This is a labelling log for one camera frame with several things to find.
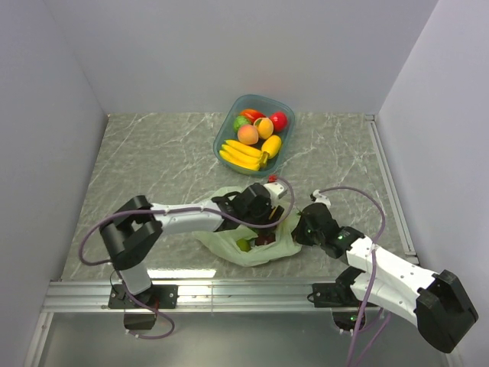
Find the pale green plastic bag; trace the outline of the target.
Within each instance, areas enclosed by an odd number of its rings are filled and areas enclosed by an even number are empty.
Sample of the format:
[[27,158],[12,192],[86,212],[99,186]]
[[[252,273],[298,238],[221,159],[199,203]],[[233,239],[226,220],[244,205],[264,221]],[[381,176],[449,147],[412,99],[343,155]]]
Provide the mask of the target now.
[[[257,238],[257,233],[243,225],[225,232],[194,232],[193,236],[214,255],[241,267],[254,267],[293,256],[301,251],[301,245],[294,242],[291,235],[298,221],[297,212],[291,212],[276,228],[276,241],[269,245],[255,246],[254,239]],[[238,248],[236,241],[239,239],[250,241],[249,252],[242,252]]]

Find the yellow banana bunch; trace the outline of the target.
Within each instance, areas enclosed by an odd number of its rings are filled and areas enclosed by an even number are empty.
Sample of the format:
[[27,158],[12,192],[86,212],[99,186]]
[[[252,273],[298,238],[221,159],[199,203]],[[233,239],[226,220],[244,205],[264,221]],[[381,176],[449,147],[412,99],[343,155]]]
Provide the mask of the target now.
[[219,156],[230,164],[250,171],[265,168],[269,158],[268,153],[231,139],[221,145]]

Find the pink orange peach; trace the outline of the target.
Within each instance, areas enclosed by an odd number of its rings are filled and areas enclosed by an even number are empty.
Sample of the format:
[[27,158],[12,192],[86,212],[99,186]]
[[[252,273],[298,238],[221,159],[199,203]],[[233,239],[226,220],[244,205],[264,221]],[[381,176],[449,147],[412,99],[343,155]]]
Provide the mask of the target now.
[[255,145],[259,141],[257,130],[253,125],[242,126],[237,132],[237,136],[244,145]]

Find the orange round fruit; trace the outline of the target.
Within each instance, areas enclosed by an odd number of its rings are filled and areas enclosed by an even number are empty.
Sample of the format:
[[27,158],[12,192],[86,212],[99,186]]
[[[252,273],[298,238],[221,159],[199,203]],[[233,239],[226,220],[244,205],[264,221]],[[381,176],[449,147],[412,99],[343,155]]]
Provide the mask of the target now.
[[274,133],[274,124],[268,117],[255,120],[253,126],[256,128],[260,139],[266,140]]

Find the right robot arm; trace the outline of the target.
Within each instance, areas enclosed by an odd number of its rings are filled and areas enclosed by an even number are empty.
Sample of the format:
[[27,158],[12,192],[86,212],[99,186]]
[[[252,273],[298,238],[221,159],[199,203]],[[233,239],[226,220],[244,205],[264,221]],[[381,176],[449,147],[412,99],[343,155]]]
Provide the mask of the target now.
[[324,203],[300,214],[293,239],[317,245],[347,268],[331,284],[315,283],[315,307],[354,307],[363,299],[411,322],[440,352],[450,353],[478,321],[459,278],[413,265],[349,226],[339,226]]

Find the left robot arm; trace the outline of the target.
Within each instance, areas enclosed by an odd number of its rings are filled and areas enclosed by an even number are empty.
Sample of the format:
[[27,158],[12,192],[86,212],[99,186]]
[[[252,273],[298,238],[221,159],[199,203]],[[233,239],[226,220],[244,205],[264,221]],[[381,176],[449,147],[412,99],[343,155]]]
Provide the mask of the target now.
[[162,235],[187,232],[227,232],[246,226],[269,232],[284,208],[275,202],[287,193],[278,182],[253,183],[198,204],[166,206],[139,195],[129,200],[99,228],[116,272],[126,286],[126,297],[136,307],[154,298],[144,260]]

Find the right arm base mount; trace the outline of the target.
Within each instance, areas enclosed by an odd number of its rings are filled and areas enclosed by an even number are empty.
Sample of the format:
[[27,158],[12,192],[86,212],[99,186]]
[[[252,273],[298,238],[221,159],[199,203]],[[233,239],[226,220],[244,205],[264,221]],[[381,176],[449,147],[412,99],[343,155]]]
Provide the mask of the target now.
[[362,270],[348,267],[332,283],[314,283],[307,300],[315,308],[331,308],[332,317],[340,333],[353,333],[362,299],[357,299],[350,286],[364,274]]

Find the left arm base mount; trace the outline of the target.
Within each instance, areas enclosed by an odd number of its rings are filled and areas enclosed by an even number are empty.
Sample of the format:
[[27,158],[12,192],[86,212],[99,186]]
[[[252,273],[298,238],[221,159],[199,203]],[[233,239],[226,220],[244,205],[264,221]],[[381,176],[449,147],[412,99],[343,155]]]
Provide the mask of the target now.
[[154,310],[176,308],[178,286],[175,284],[152,284],[141,294],[130,296],[123,284],[111,286],[107,308],[124,311],[123,324],[129,332],[151,331],[158,318]]

